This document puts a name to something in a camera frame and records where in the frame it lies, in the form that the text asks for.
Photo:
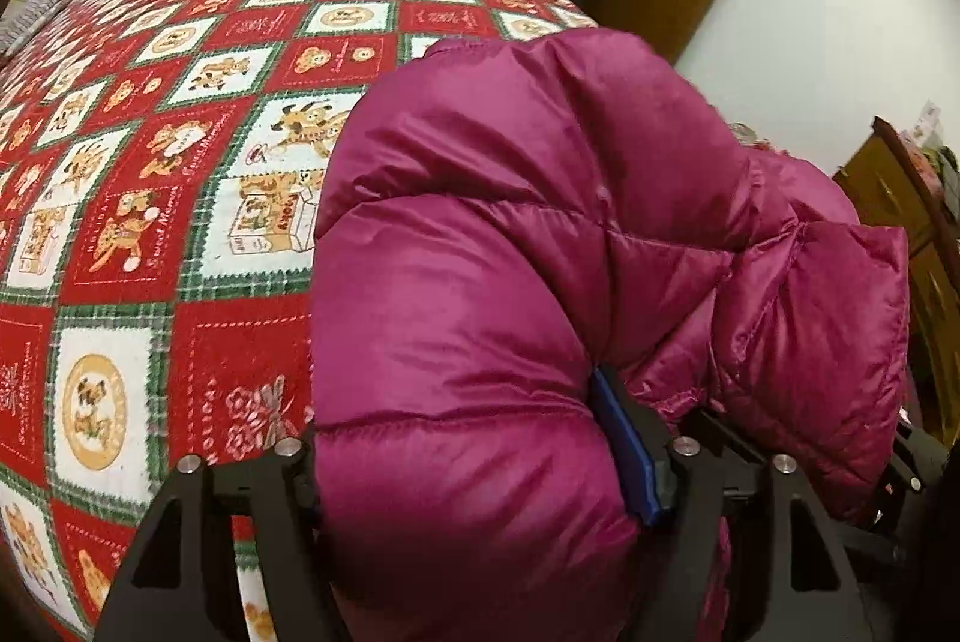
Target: bed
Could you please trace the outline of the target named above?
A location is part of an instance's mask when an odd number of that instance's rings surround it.
[[[567,0],[83,0],[0,70],[0,517],[50,628],[90,638],[181,455],[310,421],[313,226],[366,87],[439,39],[592,25]]]

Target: silver screw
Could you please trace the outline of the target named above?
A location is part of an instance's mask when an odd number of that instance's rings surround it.
[[[280,439],[277,442],[277,445],[274,448],[277,455],[283,455],[285,458],[290,458],[291,455],[296,455],[299,451],[304,448],[304,443],[299,439],[296,439],[294,436],[287,436],[286,439]]]
[[[199,455],[184,455],[176,462],[176,471],[181,474],[193,474],[203,465],[203,459]]]
[[[691,436],[679,436],[673,440],[673,449],[685,458],[693,458],[700,451],[700,443]]]
[[[774,468],[781,474],[793,474],[797,470],[797,462],[790,455],[774,455]]]

